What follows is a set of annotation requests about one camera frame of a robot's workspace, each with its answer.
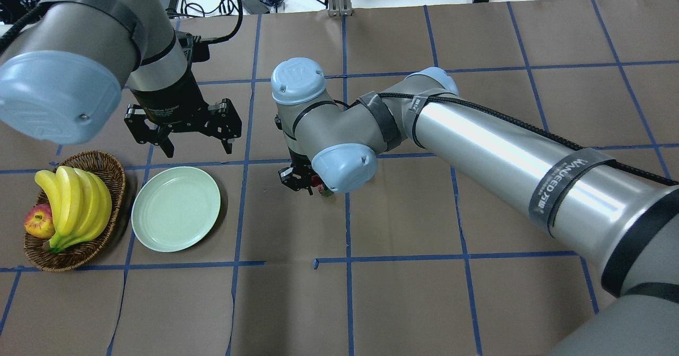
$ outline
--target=light green plate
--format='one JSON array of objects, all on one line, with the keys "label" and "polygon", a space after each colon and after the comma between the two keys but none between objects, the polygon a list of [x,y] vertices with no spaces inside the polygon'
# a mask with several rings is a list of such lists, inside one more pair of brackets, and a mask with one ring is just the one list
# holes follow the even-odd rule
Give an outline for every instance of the light green plate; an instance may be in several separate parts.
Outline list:
[{"label": "light green plate", "polygon": [[221,198],[209,174],[177,167],[146,182],[132,207],[132,228],[139,242],[169,253],[186,249],[210,232]]}]

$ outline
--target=banana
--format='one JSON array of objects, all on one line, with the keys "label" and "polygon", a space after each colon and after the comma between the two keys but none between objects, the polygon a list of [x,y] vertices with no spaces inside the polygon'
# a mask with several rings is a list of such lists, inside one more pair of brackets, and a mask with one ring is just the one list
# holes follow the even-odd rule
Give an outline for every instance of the banana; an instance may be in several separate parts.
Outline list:
[{"label": "banana", "polygon": [[94,178],[85,170],[73,168],[75,174],[80,177],[83,186],[83,207],[80,220],[73,229],[71,237],[82,237],[92,227],[94,219],[97,218],[99,207],[99,185],[94,182]]},{"label": "banana", "polygon": [[63,238],[59,243],[56,243],[55,245],[58,249],[63,250],[77,243],[93,240],[99,237],[109,224],[112,209],[111,193],[97,175],[88,172],[88,176],[91,177],[94,185],[94,194],[92,196],[94,201],[94,208],[92,209],[94,217],[87,226],[82,225],[70,237]]},{"label": "banana", "polygon": [[49,238],[49,246],[53,252],[61,252],[63,247],[58,247],[58,243],[70,237],[80,219],[83,189],[80,177],[71,167],[56,168],[56,180],[61,189],[60,225],[54,226],[56,232]]},{"label": "banana", "polygon": [[36,180],[36,184],[38,184],[38,186],[45,191],[45,194],[47,194],[54,227],[61,226],[61,222],[59,221],[61,218],[61,189],[56,180],[56,174],[49,170],[39,170],[36,172],[33,179]]}]

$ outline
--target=wicker basket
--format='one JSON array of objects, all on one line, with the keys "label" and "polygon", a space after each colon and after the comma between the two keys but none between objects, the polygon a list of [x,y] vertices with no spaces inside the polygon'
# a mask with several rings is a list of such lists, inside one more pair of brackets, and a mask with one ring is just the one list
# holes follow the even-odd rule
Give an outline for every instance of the wicker basket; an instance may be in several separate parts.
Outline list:
[{"label": "wicker basket", "polygon": [[[123,204],[126,177],[121,163],[114,156],[102,151],[86,151],[66,158],[60,165],[92,172],[104,181],[111,192],[111,219],[104,231],[94,240],[72,245],[59,254],[43,250],[44,240],[29,233],[24,234],[26,257],[42,271],[62,272],[75,269],[93,259],[106,246],[116,230],[116,223]],[[48,202],[44,191],[40,191],[36,205]]]}]

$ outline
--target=apple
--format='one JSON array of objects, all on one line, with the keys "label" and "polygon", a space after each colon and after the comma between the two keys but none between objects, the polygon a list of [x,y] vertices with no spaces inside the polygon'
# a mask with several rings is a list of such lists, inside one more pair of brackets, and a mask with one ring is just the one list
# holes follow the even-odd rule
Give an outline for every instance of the apple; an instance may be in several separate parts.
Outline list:
[{"label": "apple", "polygon": [[29,211],[24,220],[26,231],[40,239],[49,239],[54,235],[54,223],[51,220],[51,206],[39,204]]}]

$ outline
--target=blue tape line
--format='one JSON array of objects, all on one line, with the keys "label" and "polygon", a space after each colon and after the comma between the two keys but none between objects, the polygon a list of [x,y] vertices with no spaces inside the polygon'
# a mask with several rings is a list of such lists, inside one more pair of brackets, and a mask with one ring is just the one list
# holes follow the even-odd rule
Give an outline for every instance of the blue tape line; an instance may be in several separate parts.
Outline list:
[{"label": "blue tape line", "polygon": [[650,62],[621,62],[621,66],[653,66],[658,64],[679,64],[679,60],[656,60]]},{"label": "blue tape line", "polygon": [[625,86],[628,88],[628,93],[630,93],[630,97],[632,98],[632,102],[634,103],[634,107],[637,110],[637,113],[639,114],[639,117],[641,119],[641,122],[643,124],[643,128],[646,129],[646,133],[648,134],[648,138],[650,139],[650,142],[655,146],[655,155],[658,156],[658,160],[660,161],[660,166],[663,168],[663,172],[665,173],[665,177],[669,178],[669,170],[667,169],[667,164],[665,163],[665,159],[663,158],[662,153],[660,153],[660,149],[657,148],[657,142],[655,141],[655,137],[653,136],[653,132],[650,129],[650,126],[648,125],[648,121],[646,117],[643,115],[643,110],[641,108],[641,105],[639,104],[639,100],[637,100],[637,97],[634,93],[634,90],[632,89],[632,86],[630,84],[630,80],[628,79],[628,76],[625,73],[625,69],[623,66],[620,65],[620,58],[618,56],[618,53],[613,46],[613,40],[611,39],[611,35],[608,32],[608,28],[606,28],[606,23],[604,23],[604,18],[601,16],[601,12],[599,11],[599,6],[596,4],[596,0],[590,0],[592,3],[592,7],[594,7],[594,13],[596,13],[597,19],[599,19],[599,24],[601,24],[602,30],[604,30],[604,35],[606,36],[606,41],[608,41],[608,46],[611,48],[611,52],[613,53],[613,58],[615,59],[615,62],[618,64],[618,69],[620,70],[620,75],[623,77],[623,81],[625,82]]},{"label": "blue tape line", "polygon": [[[151,164],[151,158],[153,158],[153,145],[149,144],[149,154],[146,156],[146,168],[144,170],[144,179],[142,181],[142,185],[145,185],[146,182],[148,182],[148,180],[149,180],[149,169],[150,169],[150,164]],[[134,235],[134,230],[132,230],[129,233],[128,252],[127,252],[127,255],[125,255],[125,267],[123,269],[123,291],[122,291],[122,294],[121,294],[121,297],[120,297],[120,307],[118,308],[118,317],[116,319],[116,327],[114,327],[114,334],[111,335],[111,341],[109,342],[109,346],[106,349],[106,356],[111,356],[112,351],[114,350],[114,343],[116,342],[116,334],[118,332],[118,324],[120,323],[120,316],[122,315],[122,312],[123,312],[123,298],[125,296],[125,287],[127,285],[127,276],[128,276],[128,271],[129,271],[129,261],[132,259],[132,252],[133,252],[133,249],[134,249],[134,238],[136,238],[136,235]]]},{"label": "blue tape line", "polygon": [[590,146],[590,148],[597,151],[614,151],[614,150],[652,150],[654,145],[608,145],[608,146]]},{"label": "blue tape line", "polygon": [[429,33],[429,44],[431,44],[431,55],[434,59],[434,66],[439,66],[439,57],[436,54],[436,44],[434,43],[434,33],[431,30],[431,20],[429,20],[429,8],[426,5],[422,6],[424,8],[424,19],[426,20],[426,29]]},{"label": "blue tape line", "polygon": [[483,347],[481,344],[481,331],[478,329],[478,315],[476,312],[476,299],[474,297],[474,283],[471,277],[471,266],[469,264],[469,252],[467,250],[465,231],[463,230],[463,219],[460,213],[460,188],[458,187],[458,177],[455,168],[450,168],[450,179],[453,182],[453,196],[455,197],[455,213],[458,216],[458,230],[460,231],[460,246],[463,251],[465,260],[465,278],[467,283],[467,294],[469,296],[469,310],[471,313],[471,324],[474,330],[474,341],[476,344],[476,353],[483,355]]},{"label": "blue tape line", "polygon": [[599,313],[599,304],[596,301],[596,294],[594,293],[591,274],[589,274],[589,267],[587,267],[587,261],[585,261],[583,257],[580,257],[580,264],[582,265],[582,273],[585,274],[585,283],[587,283],[587,291],[589,291],[589,300],[592,302],[592,310],[596,315]]},{"label": "blue tape line", "polygon": [[474,283],[471,280],[471,266],[469,259],[465,259],[465,276],[467,282],[467,293],[469,295],[469,308],[471,311],[471,325],[474,329],[474,341],[476,343],[476,353],[478,356],[483,356],[483,347],[481,346],[481,333],[478,330],[478,314],[476,312],[476,299],[474,298]]},{"label": "blue tape line", "polygon": [[38,272],[40,271],[38,267],[24,267],[24,266],[17,266],[17,267],[0,267],[0,272]]},{"label": "blue tape line", "polygon": [[347,67],[349,64],[347,63],[347,54],[346,54],[346,46],[347,46],[347,41],[346,41],[346,15],[342,15],[342,74],[346,75],[347,74]]},{"label": "blue tape line", "polygon": [[211,81],[196,81],[198,85],[216,85],[216,84],[249,84],[253,81],[247,80],[211,80]]},{"label": "blue tape line", "polygon": [[270,160],[248,160],[248,163],[252,165],[253,163],[255,165],[260,164],[260,163],[288,163],[290,162],[289,158],[271,158]]},{"label": "blue tape line", "polygon": [[575,257],[575,251],[530,251],[525,253],[485,253],[469,254],[470,259],[538,258],[538,257]]},{"label": "blue tape line", "polygon": [[521,56],[524,57],[524,63],[526,64],[526,71],[528,71],[528,80],[530,80],[530,87],[533,88],[533,95],[535,96],[535,102],[538,105],[538,112],[540,112],[540,119],[543,121],[543,128],[545,131],[550,131],[550,127],[547,124],[547,119],[545,117],[545,112],[543,111],[543,104],[540,102],[540,95],[538,94],[538,88],[535,85],[535,79],[533,78],[533,71],[531,70],[530,63],[528,62],[528,54],[526,54],[526,49],[524,47],[524,42],[521,39],[521,32],[519,32],[519,24],[516,22],[516,17],[514,16],[514,10],[512,10],[511,3],[507,2],[507,10],[509,10],[509,17],[511,18],[511,23],[514,25],[514,32],[516,33],[516,39],[519,41],[519,48],[521,49]]},{"label": "blue tape line", "polygon": [[12,169],[12,170],[0,170],[0,175],[23,175],[26,173],[35,173],[41,169]]},{"label": "blue tape line", "polygon": [[106,356],[111,356],[114,352],[114,342],[116,342],[116,334],[118,332],[118,325],[120,324],[120,317],[123,313],[123,302],[125,300],[125,287],[127,286],[127,270],[123,271],[123,290],[120,294],[120,306],[118,307],[118,317],[116,319],[116,327],[114,327],[114,333],[111,335],[111,341],[109,346],[106,348]]},{"label": "blue tape line", "polygon": [[575,257],[575,251],[529,251],[519,253],[481,253],[481,254],[432,254],[432,255],[377,255],[368,257],[329,257],[316,258],[315,268],[320,264],[334,263],[361,263],[361,262],[410,262],[431,260],[457,260],[457,259],[502,259],[502,258],[537,258],[537,257]]},{"label": "blue tape line", "polygon": [[81,266],[75,271],[104,271],[104,270],[168,270],[177,268],[214,268],[214,267],[248,267],[264,266],[266,261],[225,261],[225,262],[189,262],[189,263],[153,263],[153,264],[102,264]]},{"label": "blue tape line", "polygon": [[[347,37],[346,15],[342,15],[342,98],[347,103],[349,85],[346,78],[347,72]],[[354,356],[354,295],[351,259],[351,200],[349,193],[344,194],[344,225],[346,230],[346,317],[347,317],[347,346],[349,356]],[[314,269],[318,268],[318,262],[314,262]]]},{"label": "blue tape line", "polygon": [[458,187],[458,176],[455,168],[450,168],[450,179],[453,182],[453,197],[455,197],[455,214],[458,216],[458,228],[460,230],[460,245],[463,254],[468,255],[469,252],[466,247],[465,232],[463,231],[463,218],[460,213],[460,188]]},{"label": "blue tape line", "polygon": [[599,67],[615,67],[616,63],[593,63],[593,64],[555,64],[547,66],[531,66],[531,69],[562,69],[562,68],[599,68]]},{"label": "blue tape line", "polygon": [[[351,203],[349,193],[344,194],[344,217],[346,227],[346,257],[351,259]],[[351,262],[346,262],[346,305],[349,356],[354,356],[354,288]]]},{"label": "blue tape line", "polygon": [[446,70],[446,73],[468,73],[468,72],[495,72],[495,71],[523,71],[525,66],[516,67],[489,67],[489,68],[458,68]]},{"label": "blue tape line", "polygon": [[380,154],[378,158],[420,158],[420,157],[436,157],[434,153],[393,153]]},{"label": "blue tape line", "polygon": [[346,76],[347,78],[355,78],[355,77],[383,77],[383,76],[408,76],[412,73],[415,73],[417,71],[408,71],[408,72],[383,72],[383,73],[354,73],[354,74],[345,74],[342,76]]},{"label": "blue tape line", "polygon": [[2,314],[2,320],[0,320],[0,336],[2,336],[2,331],[5,329],[5,322],[7,322],[7,316],[10,314],[10,307],[12,306],[14,294],[16,293],[16,286],[19,285],[20,277],[21,271],[17,271],[16,276],[14,277],[14,283],[12,283],[12,289],[10,290],[10,296],[7,297],[7,303],[5,304],[5,310]]},{"label": "blue tape line", "polygon": [[142,170],[146,169],[146,165],[135,165],[133,167],[124,167],[125,170]]},{"label": "blue tape line", "polygon": [[243,165],[245,161],[227,161],[227,162],[177,162],[177,163],[154,163],[149,165],[149,169],[157,168],[176,168],[176,167],[221,167],[222,165]]},{"label": "blue tape line", "polygon": [[[252,143],[253,112],[255,109],[255,79],[257,77],[257,60],[259,58],[259,35],[262,31],[262,15],[257,15],[257,30],[255,32],[255,54],[253,57],[253,75],[250,85],[250,110],[248,112],[248,133],[245,141],[245,162],[243,163],[243,182],[240,187],[240,211],[238,212],[238,231],[236,232],[236,251],[233,254],[235,262],[240,261],[240,243],[243,235],[243,218],[245,216],[245,193],[247,191],[248,168],[250,165],[250,145]],[[233,279],[231,279],[231,298],[233,299],[233,311],[231,316],[231,334],[229,335],[229,346],[226,356],[231,354],[231,340],[233,337],[233,320],[236,315],[236,289],[238,286],[238,264],[233,267]]]}]

